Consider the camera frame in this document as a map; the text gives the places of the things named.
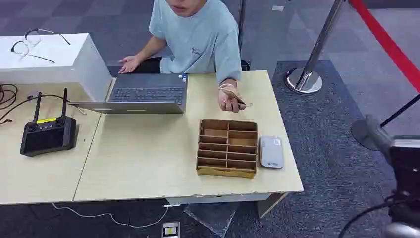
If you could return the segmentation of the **person's left hand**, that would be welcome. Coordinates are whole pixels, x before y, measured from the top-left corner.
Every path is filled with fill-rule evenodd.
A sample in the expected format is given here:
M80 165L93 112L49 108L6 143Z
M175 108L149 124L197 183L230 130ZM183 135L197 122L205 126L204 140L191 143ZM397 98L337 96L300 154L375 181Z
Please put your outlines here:
M218 88L218 103L223 111L237 113L246 108L238 90L231 84L223 84Z

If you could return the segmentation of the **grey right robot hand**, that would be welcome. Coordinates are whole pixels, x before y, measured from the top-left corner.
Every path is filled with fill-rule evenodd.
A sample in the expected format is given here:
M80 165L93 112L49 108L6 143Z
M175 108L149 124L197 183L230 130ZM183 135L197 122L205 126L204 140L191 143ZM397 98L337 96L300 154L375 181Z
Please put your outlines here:
M381 126L380 122L373 115L365 115L367 133L377 149L390 161L390 148L393 144L393 137L390 136Z

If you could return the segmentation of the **person's right hand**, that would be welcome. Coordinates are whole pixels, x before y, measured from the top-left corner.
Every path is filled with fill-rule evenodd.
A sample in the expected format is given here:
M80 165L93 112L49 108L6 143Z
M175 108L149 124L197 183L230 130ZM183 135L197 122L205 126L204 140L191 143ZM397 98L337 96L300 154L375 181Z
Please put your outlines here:
M142 62L142 59L138 55L126 56L119 61L122 64L118 74L132 73Z

